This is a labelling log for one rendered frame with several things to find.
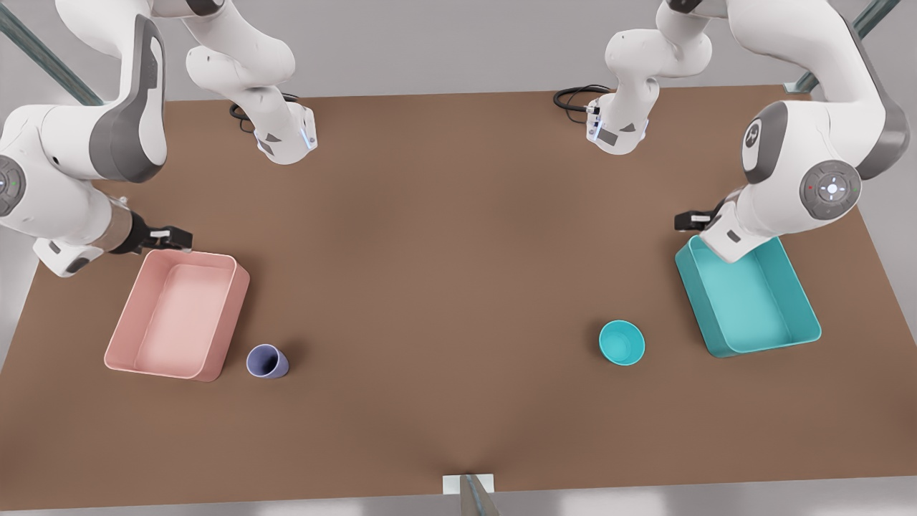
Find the pink plastic box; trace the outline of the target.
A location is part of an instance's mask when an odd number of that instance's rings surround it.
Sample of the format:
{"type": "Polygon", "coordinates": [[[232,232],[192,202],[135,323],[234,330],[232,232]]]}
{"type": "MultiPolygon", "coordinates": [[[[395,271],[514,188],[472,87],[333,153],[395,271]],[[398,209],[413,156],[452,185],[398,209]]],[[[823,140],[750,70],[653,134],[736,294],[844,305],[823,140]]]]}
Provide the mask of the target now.
{"type": "Polygon", "coordinates": [[[233,256],[154,249],[105,351],[111,370],[212,382],[222,372],[250,283],[233,256]]]}

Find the teal plastic box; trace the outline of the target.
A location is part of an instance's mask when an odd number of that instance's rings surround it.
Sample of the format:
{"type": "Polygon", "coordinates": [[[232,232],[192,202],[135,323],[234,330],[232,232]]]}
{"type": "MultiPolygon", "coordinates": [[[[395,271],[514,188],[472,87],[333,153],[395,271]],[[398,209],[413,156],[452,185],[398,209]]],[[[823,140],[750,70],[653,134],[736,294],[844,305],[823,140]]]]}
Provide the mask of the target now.
{"type": "Polygon", "coordinates": [[[750,355],[821,338],[821,323],[779,238],[728,264],[692,236],[675,263],[712,356],[750,355]]]}

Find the teal bowl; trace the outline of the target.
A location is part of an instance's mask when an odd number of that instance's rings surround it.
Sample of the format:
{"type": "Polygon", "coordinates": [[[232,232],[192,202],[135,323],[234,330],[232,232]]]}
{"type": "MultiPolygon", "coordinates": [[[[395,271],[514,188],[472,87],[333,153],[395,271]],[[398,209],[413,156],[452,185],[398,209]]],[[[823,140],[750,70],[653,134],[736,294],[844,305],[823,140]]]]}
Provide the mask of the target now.
{"type": "Polygon", "coordinates": [[[625,320],[606,323],[600,330],[598,342],[603,357],[617,366],[635,365],[645,353],[641,330],[625,320]]]}

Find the lavender cup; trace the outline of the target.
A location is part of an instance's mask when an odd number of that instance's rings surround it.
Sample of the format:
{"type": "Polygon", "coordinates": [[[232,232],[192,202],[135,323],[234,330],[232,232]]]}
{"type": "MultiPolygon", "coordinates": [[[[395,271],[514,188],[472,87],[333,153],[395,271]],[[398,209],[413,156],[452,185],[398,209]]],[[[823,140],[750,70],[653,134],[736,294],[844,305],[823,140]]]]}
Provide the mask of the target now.
{"type": "Polygon", "coordinates": [[[276,346],[259,344],[248,353],[246,369],[255,378],[282,378],[289,371],[289,361],[276,346]]]}

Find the silver frame post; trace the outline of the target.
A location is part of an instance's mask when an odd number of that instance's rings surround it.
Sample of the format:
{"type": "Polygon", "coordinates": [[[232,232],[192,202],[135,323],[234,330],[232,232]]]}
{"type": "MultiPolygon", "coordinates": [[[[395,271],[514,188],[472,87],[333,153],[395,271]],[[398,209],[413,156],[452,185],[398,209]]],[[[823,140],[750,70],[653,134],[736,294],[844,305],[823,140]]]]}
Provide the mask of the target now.
{"type": "Polygon", "coordinates": [[[784,91],[791,95],[804,94],[822,85],[828,100],[847,102],[868,97],[868,89],[881,90],[881,82],[863,49],[862,36],[871,32],[901,1],[869,0],[852,21],[831,6],[813,11],[812,21],[800,23],[800,54],[788,56],[790,62],[807,71],[796,82],[786,82],[784,91]]]}
{"type": "Polygon", "coordinates": [[[89,88],[42,40],[0,2],[0,33],[32,59],[81,105],[98,107],[104,101],[89,88]]]}
{"type": "Polygon", "coordinates": [[[458,495],[461,516],[501,516],[491,498],[494,474],[455,474],[442,477],[444,495],[458,495]]]}

